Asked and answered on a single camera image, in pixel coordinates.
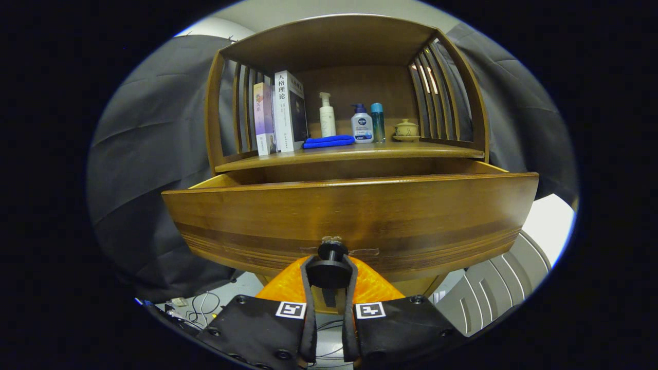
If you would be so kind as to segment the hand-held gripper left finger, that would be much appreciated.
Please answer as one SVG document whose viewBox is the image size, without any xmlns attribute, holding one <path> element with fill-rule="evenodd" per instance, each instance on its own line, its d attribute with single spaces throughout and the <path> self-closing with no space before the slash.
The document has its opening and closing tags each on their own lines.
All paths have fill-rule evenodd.
<svg viewBox="0 0 658 370">
<path fill-rule="evenodd" d="M 299 258 L 254 297 L 235 295 L 199 334 L 207 349 L 240 369 L 305 369 L 316 358 L 313 296 Z"/>
</svg>

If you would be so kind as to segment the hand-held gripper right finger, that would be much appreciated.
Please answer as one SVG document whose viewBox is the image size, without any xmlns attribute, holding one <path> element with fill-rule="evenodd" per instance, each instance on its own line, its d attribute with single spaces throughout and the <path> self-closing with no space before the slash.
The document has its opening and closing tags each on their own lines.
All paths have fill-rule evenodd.
<svg viewBox="0 0 658 370">
<path fill-rule="evenodd" d="M 342 342 L 355 369 L 430 369 L 468 342 L 423 295 L 405 297 L 365 262 L 351 256 Z"/>
</svg>

